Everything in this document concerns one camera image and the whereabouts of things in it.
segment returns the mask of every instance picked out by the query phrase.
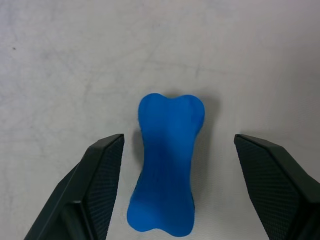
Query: blue rubber bone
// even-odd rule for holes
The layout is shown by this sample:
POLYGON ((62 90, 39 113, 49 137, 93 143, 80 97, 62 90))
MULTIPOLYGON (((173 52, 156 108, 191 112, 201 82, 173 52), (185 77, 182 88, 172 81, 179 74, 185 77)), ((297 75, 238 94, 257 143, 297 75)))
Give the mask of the blue rubber bone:
POLYGON ((196 136, 205 107, 195 96, 145 96, 138 119, 144 145, 144 164, 130 199, 127 221, 139 232, 161 229, 175 237, 194 226, 195 206, 190 169, 196 136))

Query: white table surface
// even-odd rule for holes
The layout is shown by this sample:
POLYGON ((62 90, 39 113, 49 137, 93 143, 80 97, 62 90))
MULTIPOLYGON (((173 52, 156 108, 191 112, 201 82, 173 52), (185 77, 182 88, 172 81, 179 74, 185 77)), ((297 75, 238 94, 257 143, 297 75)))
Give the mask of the white table surface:
POLYGON ((108 240, 170 240, 126 221, 143 149, 143 96, 206 107, 186 240, 267 240, 234 134, 284 146, 320 181, 320 1, 0 1, 0 239, 27 234, 96 140, 124 133, 108 240))

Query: blue dog bone toy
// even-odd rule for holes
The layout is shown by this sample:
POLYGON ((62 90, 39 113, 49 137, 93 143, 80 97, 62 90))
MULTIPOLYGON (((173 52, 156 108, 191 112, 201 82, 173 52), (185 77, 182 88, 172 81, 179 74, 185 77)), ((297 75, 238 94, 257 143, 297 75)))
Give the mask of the blue dog bone toy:
POLYGON ((175 237, 194 226, 195 205, 190 169, 196 136, 205 107, 195 96, 145 96, 138 119, 144 145, 144 164, 130 199, 127 221, 139 232, 161 229, 175 237))

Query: gray surface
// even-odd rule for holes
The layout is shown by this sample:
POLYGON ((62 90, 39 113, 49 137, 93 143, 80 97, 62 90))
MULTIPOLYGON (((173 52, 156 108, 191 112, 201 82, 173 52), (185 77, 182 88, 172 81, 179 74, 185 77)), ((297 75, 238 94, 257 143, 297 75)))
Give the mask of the gray surface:
POLYGON ((206 107, 185 239, 266 240, 236 133, 284 146, 320 181, 317 0, 0 2, 0 239, 22 239, 58 181, 97 139, 124 133, 109 240, 169 240, 126 221, 141 170, 137 121, 150 92, 206 107))

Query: textured rubber pad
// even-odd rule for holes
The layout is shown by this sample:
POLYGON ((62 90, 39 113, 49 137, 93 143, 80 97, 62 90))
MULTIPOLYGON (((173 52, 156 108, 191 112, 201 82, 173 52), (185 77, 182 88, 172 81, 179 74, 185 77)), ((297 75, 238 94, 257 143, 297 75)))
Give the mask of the textured rubber pad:
POLYGON ((320 240, 320 184, 279 145, 243 134, 234 143, 269 239, 320 240))
POLYGON ((195 221, 190 169, 196 136, 205 117, 195 96, 152 93, 139 105, 144 164, 132 194, 127 221, 139 232, 161 229, 188 235, 195 221))

